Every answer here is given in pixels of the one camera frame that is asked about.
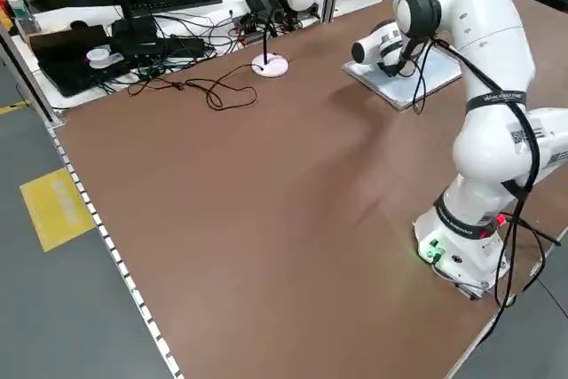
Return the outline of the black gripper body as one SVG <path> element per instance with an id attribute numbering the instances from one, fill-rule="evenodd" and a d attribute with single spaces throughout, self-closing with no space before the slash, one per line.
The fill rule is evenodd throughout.
<path id="1" fill-rule="evenodd" d="M 411 77 L 414 75 L 414 61 L 412 59 L 399 59 L 392 64 L 378 62 L 377 66 L 389 77 Z"/>

